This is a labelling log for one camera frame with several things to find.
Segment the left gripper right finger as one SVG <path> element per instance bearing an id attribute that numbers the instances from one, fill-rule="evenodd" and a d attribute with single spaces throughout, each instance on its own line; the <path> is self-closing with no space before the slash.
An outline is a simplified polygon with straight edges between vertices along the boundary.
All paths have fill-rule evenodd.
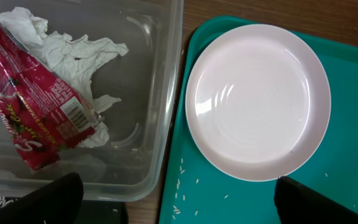
<path id="1" fill-rule="evenodd" d="M 287 176 L 276 181 L 273 201 L 282 224 L 358 224 L 358 213 Z"/>

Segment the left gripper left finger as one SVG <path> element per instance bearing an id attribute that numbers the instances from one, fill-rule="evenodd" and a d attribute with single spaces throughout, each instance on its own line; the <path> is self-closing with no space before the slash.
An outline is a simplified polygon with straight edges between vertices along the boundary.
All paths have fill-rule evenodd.
<path id="1" fill-rule="evenodd" d="M 83 194 L 80 175 L 69 173 L 0 208 L 0 224 L 72 224 L 81 207 Z"/>

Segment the red snack wrapper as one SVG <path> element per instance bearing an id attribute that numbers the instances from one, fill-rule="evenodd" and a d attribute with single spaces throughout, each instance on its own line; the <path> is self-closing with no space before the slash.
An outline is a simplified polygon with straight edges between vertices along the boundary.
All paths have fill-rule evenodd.
<path id="1" fill-rule="evenodd" d="M 33 170 L 59 160 L 96 132 L 102 118 L 0 23 L 0 117 Z"/>

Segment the large white plate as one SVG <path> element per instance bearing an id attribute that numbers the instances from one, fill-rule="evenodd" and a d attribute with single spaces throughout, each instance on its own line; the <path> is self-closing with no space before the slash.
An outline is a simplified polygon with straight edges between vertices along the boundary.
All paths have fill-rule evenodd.
<path id="1" fill-rule="evenodd" d="M 191 69 L 185 94 L 191 136 L 221 172 L 265 182 L 316 152 L 331 90 L 311 47 L 277 26 L 251 24 L 213 40 Z"/>

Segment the white napkin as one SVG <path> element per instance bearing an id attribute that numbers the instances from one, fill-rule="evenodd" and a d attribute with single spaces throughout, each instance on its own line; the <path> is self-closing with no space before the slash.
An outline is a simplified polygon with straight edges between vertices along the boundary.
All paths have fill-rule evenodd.
<path id="1" fill-rule="evenodd" d="M 86 34 L 76 40 L 69 34 L 59 34 L 57 31 L 47 34 L 48 20 L 34 16 L 24 7 L 0 13 L 0 22 L 32 54 L 89 101 L 98 114 L 121 101 L 110 95 L 93 98 L 91 77 L 112 59 L 125 56 L 129 51 L 126 44 L 115 44 L 106 37 L 91 41 Z M 79 146 L 94 148 L 105 145 L 109 140 L 108 131 L 109 128 L 100 123 L 96 133 Z"/>

